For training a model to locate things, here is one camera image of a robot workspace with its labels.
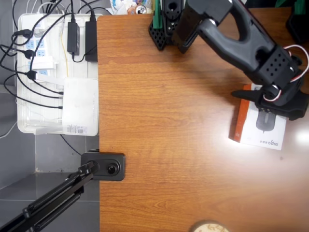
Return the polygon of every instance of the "wooden disc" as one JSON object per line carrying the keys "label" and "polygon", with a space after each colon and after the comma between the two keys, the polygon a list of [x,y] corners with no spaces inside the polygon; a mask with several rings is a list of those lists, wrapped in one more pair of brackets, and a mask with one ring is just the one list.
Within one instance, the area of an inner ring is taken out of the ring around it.
{"label": "wooden disc", "polygon": [[229,232],[229,231],[222,225],[210,222],[200,225],[193,232]]}

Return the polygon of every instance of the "wood grain surface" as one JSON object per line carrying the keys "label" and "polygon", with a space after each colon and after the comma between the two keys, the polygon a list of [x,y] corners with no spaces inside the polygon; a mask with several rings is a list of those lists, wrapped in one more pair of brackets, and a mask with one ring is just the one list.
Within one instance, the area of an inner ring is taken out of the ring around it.
{"label": "wood grain surface", "polygon": [[[252,10],[284,46],[290,11]],[[100,151],[126,155],[125,179],[100,183],[100,230],[188,232],[212,219],[230,232],[309,231],[309,114],[287,123],[282,151],[232,141],[230,92],[250,80],[200,38],[185,55],[159,52],[151,20],[98,19]],[[238,35],[231,17],[220,28]]]}

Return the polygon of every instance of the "power strip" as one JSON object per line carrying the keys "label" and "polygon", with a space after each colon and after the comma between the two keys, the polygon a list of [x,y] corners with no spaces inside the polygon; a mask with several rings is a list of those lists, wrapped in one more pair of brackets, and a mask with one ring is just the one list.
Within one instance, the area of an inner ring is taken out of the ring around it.
{"label": "power strip", "polygon": [[[33,25],[33,17],[36,17],[36,15],[28,15],[29,20],[23,20],[22,21],[22,27],[23,29],[32,29]],[[41,21],[35,28],[36,30],[45,30],[45,24],[44,24],[44,20]],[[25,45],[25,49],[26,50],[32,50],[34,51],[37,46],[39,46],[39,49],[36,53],[36,57],[45,57],[45,56],[49,56],[49,52],[48,52],[48,46],[46,46],[47,41],[46,38],[44,37],[44,39],[40,42],[42,35],[40,36],[36,36],[34,35],[29,42]],[[43,75],[50,75],[50,71],[48,69],[35,69],[33,68],[33,70],[38,71],[40,74]]]}

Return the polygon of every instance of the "round object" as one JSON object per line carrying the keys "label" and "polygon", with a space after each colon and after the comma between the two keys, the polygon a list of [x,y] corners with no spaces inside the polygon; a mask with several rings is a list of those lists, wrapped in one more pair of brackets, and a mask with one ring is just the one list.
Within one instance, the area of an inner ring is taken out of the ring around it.
{"label": "round object", "polygon": [[192,232],[229,232],[227,228],[216,222],[205,222],[195,227]]}
{"label": "round object", "polygon": [[135,13],[136,14],[146,14],[147,8],[144,5],[137,5],[135,8]]}

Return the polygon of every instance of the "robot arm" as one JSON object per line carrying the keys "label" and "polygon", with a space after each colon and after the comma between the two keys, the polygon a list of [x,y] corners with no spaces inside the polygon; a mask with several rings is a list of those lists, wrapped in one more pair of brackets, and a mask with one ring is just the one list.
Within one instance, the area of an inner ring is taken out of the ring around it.
{"label": "robot arm", "polygon": [[[239,40],[218,29],[228,13],[236,21]],[[309,95],[300,91],[304,84],[304,73],[298,67],[301,61],[276,44],[239,0],[187,0],[171,40],[185,53],[197,35],[253,83],[262,85],[260,90],[238,90],[233,96],[290,120],[305,115]]]}

